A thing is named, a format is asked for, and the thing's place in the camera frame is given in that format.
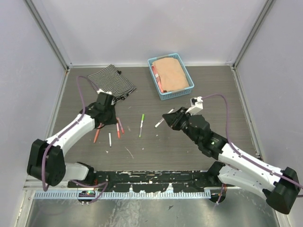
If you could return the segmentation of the white pen lime end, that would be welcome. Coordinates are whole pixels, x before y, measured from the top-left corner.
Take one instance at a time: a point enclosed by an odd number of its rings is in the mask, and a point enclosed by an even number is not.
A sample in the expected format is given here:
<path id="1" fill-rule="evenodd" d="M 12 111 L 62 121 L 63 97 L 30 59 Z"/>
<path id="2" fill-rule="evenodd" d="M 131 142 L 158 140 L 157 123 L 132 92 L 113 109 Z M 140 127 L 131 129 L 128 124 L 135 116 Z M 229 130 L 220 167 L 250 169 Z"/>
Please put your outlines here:
<path id="1" fill-rule="evenodd" d="M 141 120 L 140 122 L 139 138 L 142 136 L 142 130 L 143 130 L 143 120 Z"/>

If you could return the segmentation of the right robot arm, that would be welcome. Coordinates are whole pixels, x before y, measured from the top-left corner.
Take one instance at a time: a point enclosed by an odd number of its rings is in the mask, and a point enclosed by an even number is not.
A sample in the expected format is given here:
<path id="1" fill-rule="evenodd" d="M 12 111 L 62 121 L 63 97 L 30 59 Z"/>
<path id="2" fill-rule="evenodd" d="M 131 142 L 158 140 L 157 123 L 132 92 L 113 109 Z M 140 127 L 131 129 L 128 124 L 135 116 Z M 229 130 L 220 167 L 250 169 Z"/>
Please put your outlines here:
<path id="1" fill-rule="evenodd" d="M 204 155 L 216 160 L 213 167 L 219 170 L 208 175 L 212 186 L 240 187 L 263 198 L 274 210 L 290 213 L 300 191 L 295 170 L 281 169 L 247 154 L 213 132 L 202 115 L 191 115 L 184 107 L 162 117 L 171 129 L 183 131 Z"/>

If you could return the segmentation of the salmon orange pen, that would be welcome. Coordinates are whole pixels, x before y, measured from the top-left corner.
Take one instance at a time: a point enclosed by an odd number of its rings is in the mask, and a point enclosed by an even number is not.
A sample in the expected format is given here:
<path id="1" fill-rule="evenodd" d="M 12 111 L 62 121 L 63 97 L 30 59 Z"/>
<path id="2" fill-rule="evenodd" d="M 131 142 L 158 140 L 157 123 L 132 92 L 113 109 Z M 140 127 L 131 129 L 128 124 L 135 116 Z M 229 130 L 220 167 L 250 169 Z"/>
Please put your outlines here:
<path id="1" fill-rule="evenodd" d="M 99 132 L 100 132 L 101 126 L 102 126 L 102 124 L 100 124 L 100 125 L 98 126 L 98 128 L 96 129 L 96 134 L 95 134 L 93 143 L 96 143 L 96 142 L 97 142 L 97 139 L 98 139 L 98 136 L 99 136 Z"/>

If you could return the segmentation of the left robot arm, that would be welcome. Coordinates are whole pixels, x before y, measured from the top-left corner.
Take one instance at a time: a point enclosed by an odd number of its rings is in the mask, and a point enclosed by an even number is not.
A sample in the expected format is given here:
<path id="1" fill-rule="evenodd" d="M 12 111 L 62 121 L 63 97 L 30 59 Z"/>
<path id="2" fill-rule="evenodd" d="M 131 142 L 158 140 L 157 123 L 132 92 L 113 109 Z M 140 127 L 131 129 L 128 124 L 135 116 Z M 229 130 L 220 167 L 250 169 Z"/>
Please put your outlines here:
<path id="1" fill-rule="evenodd" d="M 42 181 L 44 191 L 61 181 L 76 181 L 86 188 L 95 183 L 93 167 L 81 162 L 66 163 L 64 157 L 87 133 L 116 124 L 114 100 L 110 92 L 99 90 L 96 102 L 85 106 L 65 128 L 45 140 L 36 139 L 32 143 L 27 173 Z"/>

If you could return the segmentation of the white marker green end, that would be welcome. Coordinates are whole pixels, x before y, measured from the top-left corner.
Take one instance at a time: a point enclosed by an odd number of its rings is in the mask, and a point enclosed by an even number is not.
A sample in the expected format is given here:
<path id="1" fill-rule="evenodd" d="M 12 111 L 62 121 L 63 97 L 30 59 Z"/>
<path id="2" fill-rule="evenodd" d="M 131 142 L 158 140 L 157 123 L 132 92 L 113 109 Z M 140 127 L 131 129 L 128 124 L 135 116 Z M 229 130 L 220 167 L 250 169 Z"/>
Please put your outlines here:
<path id="1" fill-rule="evenodd" d="M 169 113 L 172 113 L 174 111 L 174 108 L 172 108 L 171 110 L 168 111 L 168 114 Z M 154 126 L 155 128 L 159 127 L 159 125 L 164 121 L 164 118 L 161 118 L 157 123 L 156 125 Z"/>

